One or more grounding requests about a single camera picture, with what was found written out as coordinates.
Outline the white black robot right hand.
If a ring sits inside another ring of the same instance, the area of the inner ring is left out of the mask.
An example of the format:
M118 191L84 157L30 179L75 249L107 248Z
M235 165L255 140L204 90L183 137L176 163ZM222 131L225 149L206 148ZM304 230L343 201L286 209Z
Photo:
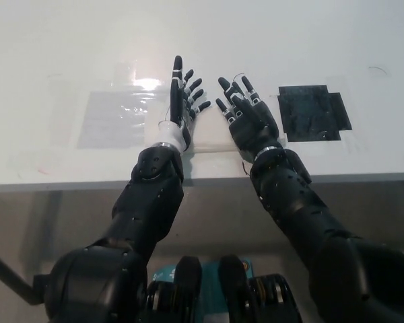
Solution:
M218 83L229 104L225 105L219 98L215 102L228 123L237 148L252 160L267 150L279 149L277 123L248 78L242 77L246 92L235 81L231 83L224 77L219 77Z

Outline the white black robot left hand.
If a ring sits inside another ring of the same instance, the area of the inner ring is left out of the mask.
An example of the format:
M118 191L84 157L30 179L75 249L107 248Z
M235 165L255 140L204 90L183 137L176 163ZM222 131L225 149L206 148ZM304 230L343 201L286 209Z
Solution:
M170 103L166 118L159 122L159 133L155 144L171 147L179 153L185 152L191 146L196 117L211 106L210 101L200 105L197 100L205 93L200 88L202 79L189 83L194 71L183 73L182 57L174 59L170 84Z

